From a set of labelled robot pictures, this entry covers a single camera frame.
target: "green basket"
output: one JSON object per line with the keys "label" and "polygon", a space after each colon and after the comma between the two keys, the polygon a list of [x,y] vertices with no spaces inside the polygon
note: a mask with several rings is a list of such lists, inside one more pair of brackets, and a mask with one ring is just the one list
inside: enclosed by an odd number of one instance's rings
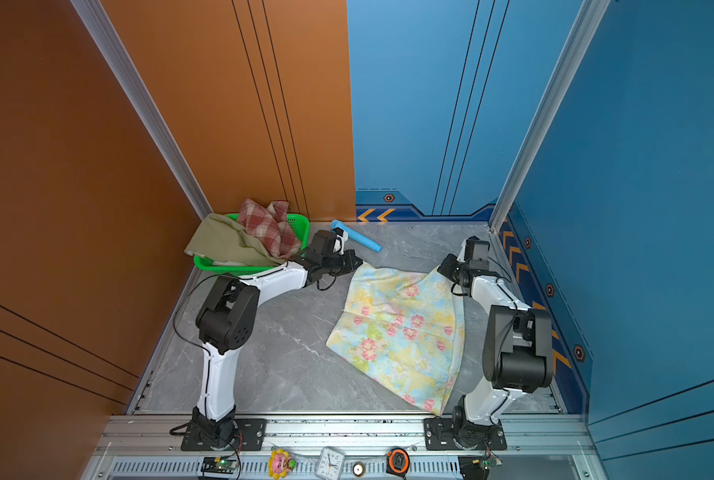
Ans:
{"label": "green basket", "polygon": [[[226,216],[231,218],[232,220],[237,220],[239,214],[227,214]],[[295,235],[301,241],[301,248],[305,248],[308,244],[308,218],[303,215],[288,214],[288,223],[290,224],[290,227],[293,228],[293,232],[295,233]],[[194,264],[200,270],[215,272],[217,274],[225,274],[228,272],[237,276],[259,274],[261,272],[266,272],[266,270],[274,268],[273,266],[214,266],[212,264],[212,260],[210,260],[209,258],[202,258],[197,255],[194,255]]]}

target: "yellow floral garment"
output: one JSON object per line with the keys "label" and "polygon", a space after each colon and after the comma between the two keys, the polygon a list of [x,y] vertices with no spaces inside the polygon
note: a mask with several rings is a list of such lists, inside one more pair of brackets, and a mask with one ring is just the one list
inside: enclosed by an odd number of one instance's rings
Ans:
{"label": "yellow floral garment", "polygon": [[328,347],[406,402],[439,415],[464,352],[464,303],[451,282],[374,268],[354,273]]}

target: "white square clock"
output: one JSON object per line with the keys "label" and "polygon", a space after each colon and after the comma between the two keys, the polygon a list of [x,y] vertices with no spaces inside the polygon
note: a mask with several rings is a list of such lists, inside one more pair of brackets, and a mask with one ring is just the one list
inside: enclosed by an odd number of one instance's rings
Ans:
{"label": "white square clock", "polygon": [[323,448],[314,474],[322,480],[338,480],[344,466],[344,458],[344,454],[336,452],[332,448]]}

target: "yellow arrow marking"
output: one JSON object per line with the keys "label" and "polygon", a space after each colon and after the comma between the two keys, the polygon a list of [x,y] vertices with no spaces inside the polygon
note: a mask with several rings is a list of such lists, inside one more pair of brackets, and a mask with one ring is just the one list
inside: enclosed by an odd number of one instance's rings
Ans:
{"label": "yellow arrow marking", "polygon": [[561,353],[558,353],[556,350],[554,350],[554,373],[556,373],[556,361],[560,360],[562,363],[567,365],[567,368],[572,369],[573,367],[570,366],[570,361],[564,357]]}
{"label": "yellow arrow marking", "polygon": [[370,220],[368,220],[366,217],[370,214],[372,214],[375,211],[375,208],[368,208],[367,210],[364,211],[364,213],[357,218],[360,219],[361,221],[368,223]]}
{"label": "yellow arrow marking", "polygon": [[504,250],[506,249],[506,237],[507,237],[507,236],[512,236],[512,237],[513,237],[514,234],[511,233],[511,232],[504,232]]}
{"label": "yellow arrow marking", "polygon": [[520,270],[524,270],[525,272],[530,272],[530,269],[527,268],[527,265],[521,264],[519,262],[516,263],[516,282],[520,282]]}
{"label": "yellow arrow marking", "polygon": [[510,247],[509,247],[509,264],[510,264],[510,265],[514,263],[513,260],[514,260],[514,254],[515,254],[515,253],[516,253],[516,254],[521,254],[521,253],[522,253],[522,250],[520,250],[520,249],[517,248],[516,246],[510,246]]}
{"label": "yellow arrow marking", "polygon": [[389,210],[386,210],[385,212],[383,212],[381,215],[378,216],[378,219],[382,222],[389,222],[389,220],[386,220],[386,216],[389,215],[394,210],[395,210],[394,208],[390,208]]}

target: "blue tube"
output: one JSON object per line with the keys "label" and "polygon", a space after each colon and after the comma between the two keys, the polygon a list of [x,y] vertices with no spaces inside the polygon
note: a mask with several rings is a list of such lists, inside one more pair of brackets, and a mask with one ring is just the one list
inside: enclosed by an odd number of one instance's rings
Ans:
{"label": "blue tube", "polygon": [[355,242],[359,242],[360,244],[365,245],[367,248],[369,248],[372,251],[375,252],[380,252],[381,251],[381,245],[376,244],[369,238],[367,238],[365,235],[362,235],[360,233],[357,233],[353,231],[351,228],[348,226],[344,225],[344,223],[340,220],[333,220],[330,223],[330,228],[340,228],[347,234],[349,234],[349,239],[353,240]]}

